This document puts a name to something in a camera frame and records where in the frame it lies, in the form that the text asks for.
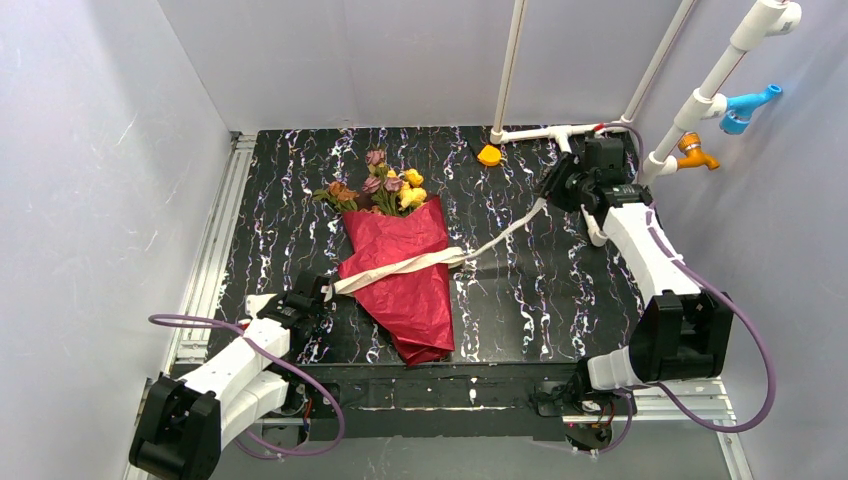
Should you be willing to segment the orange tape measure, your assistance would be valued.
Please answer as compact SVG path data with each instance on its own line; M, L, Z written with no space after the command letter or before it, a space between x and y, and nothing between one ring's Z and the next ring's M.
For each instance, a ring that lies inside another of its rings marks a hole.
M502 162L502 153L499 148L487 144L480 149L476 158L479 163L486 167L496 167Z

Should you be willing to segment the red wrapping paper sheet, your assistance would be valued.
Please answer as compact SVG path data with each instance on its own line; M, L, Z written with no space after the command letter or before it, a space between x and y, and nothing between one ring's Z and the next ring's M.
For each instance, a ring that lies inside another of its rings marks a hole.
M342 279L449 247L437 196L406 217L360 211L344 213L342 220L354 249L338 267ZM353 297L389 332L407 365L439 361L455 350L447 265L386 276Z

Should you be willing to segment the pink fake flower bunch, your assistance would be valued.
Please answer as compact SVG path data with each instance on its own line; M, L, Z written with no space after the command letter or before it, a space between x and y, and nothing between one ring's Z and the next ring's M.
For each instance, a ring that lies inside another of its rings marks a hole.
M368 176L359 189L334 181L312 193L315 202L324 203L336 212L366 212L384 216L401 216L403 177L387 163L383 148L369 150L365 155Z

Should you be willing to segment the yellow fake flower bunch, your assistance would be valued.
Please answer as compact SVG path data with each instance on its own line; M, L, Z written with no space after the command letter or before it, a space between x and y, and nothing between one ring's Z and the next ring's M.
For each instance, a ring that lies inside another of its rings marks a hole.
M399 215L409 214L426 202L428 193L423 182L424 177L416 169L387 172L384 188Z

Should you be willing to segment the beige ribbon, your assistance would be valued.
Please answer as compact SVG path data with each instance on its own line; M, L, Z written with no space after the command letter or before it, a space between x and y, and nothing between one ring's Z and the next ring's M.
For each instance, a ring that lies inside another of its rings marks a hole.
M334 296L351 296L354 292L392 275L410 274L438 264L450 268L461 266L466 260L476 259L495 245L505 241L516 230L529 223L544 208L546 203L546 199L537 198L526 215L511 223L498 236L471 252L465 252L459 247L449 247L434 253L420 254L400 262L366 270L323 287L321 289L324 294L323 300L328 302Z

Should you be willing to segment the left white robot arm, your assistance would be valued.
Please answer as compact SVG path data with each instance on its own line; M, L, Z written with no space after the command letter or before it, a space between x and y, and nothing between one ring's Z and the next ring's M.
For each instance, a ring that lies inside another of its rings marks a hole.
M222 451L265 414L286 402L289 383L271 371L323 311L330 280L300 274L278 294L249 295L237 337L211 359L151 386L128 458L160 479L208 479Z

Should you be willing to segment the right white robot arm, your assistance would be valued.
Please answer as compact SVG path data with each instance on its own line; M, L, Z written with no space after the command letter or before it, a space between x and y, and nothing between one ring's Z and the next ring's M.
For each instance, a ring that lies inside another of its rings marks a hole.
M579 362L579 392L721 374L733 313L683 272L650 191L629 180L621 139L588 135L580 150L564 154L544 176L540 196L597 224L625 260L645 304L624 347Z

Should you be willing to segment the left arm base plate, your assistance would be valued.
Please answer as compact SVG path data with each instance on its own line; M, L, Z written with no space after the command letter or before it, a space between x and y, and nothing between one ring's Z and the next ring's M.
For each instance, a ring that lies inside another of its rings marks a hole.
M313 385L295 381L289 385L282 405L273 408L264 419L310 419L326 412L334 414L330 400Z

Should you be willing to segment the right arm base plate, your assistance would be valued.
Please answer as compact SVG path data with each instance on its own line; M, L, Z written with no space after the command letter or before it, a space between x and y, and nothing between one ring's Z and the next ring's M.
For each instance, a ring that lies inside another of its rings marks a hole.
M570 449L590 456L617 448L630 433L636 413L630 391L595 391L575 379L542 382L529 402L540 417L560 417Z

